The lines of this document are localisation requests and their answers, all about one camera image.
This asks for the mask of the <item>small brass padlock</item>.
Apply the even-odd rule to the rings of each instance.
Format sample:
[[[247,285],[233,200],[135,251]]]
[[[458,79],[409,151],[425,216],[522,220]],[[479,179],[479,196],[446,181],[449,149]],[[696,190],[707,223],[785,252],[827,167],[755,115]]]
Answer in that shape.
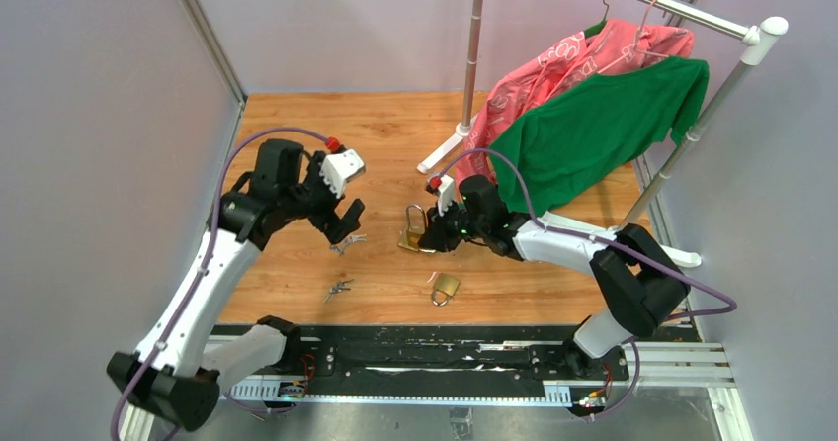
[[[405,227],[399,234],[397,246],[414,252],[435,253],[434,249],[422,247],[421,237],[427,230],[425,210],[417,204],[409,204],[405,208]]]

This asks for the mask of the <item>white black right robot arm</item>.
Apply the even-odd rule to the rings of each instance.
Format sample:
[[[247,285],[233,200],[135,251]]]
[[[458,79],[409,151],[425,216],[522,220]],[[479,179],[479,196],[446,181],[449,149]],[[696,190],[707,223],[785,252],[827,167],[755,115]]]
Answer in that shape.
[[[550,263],[596,280],[606,306],[564,344],[565,368],[577,379],[600,371],[612,348],[652,335],[689,293],[680,280],[683,269],[701,263],[698,254],[661,246],[636,224],[614,230],[551,212],[535,218],[512,212],[482,175],[460,184],[433,175],[426,189],[437,202],[426,213],[420,248],[451,252],[464,241],[476,242],[501,257]]]

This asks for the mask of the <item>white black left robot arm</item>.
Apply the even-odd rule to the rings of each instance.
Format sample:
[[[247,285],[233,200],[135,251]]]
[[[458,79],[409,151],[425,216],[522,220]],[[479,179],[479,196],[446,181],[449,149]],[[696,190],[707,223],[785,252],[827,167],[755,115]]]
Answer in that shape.
[[[276,316],[261,317],[217,349],[205,347],[233,290],[274,233],[308,221],[338,244],[359,229],[361,200],[344,215],[336,208],[365,170],[360,154],[334,138],[313,153],[291,140],[264,141],[253,169],[216,199],[174,300],[132,352],[117,352],[109,361],[108,376],[125,402],[193,432],[234,385],[264,368],[312,375],[315,360],[304,351],[300,327]]]

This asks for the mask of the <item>large brass padlock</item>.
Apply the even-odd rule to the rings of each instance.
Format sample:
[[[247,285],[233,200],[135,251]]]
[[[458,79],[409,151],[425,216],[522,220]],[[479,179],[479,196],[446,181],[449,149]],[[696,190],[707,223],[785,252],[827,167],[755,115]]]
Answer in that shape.
[[[447,273],[439,273],[433,280],[430,301],[436,307],[446,306],[455,296],[461,281]]]

